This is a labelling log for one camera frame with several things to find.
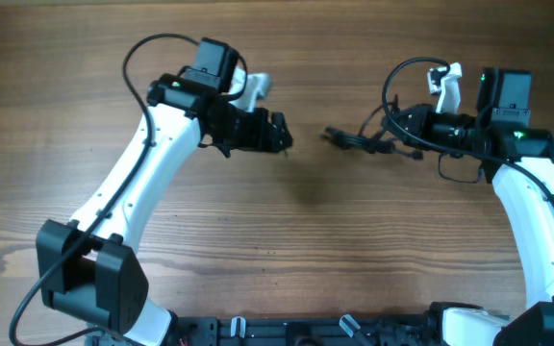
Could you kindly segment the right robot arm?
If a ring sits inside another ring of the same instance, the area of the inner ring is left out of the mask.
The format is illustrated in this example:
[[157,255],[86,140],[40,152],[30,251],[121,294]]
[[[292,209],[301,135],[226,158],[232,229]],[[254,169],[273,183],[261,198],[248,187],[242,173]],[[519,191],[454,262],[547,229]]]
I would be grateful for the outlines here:
[[520,257],[526,310],[512,321],[484,309],[440,307],[443,345],[554,345],[554,136],[529,126],[531,73],[486,68],[474,116],[460,114],[461,67],[437,61],[428,73],[436,105],[386,103],[384,127],[405,145],[481,162],[506,211]]

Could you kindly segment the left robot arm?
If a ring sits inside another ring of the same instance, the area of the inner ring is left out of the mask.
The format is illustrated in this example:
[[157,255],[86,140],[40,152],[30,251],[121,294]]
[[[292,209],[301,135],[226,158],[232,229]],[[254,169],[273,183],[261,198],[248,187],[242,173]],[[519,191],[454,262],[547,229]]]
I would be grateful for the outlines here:
[[232,46],[195,42],[194,61],[163,74],[138,97],[141,120],[90,199],[36,239],[34,292],[50,309],[86,323],[99,344],[174,345],[177,315],[149,299],[137,253],[146,224],[191,154],[213,147],[278,154],[292,146],[285,117],[259,106],[271,88]]

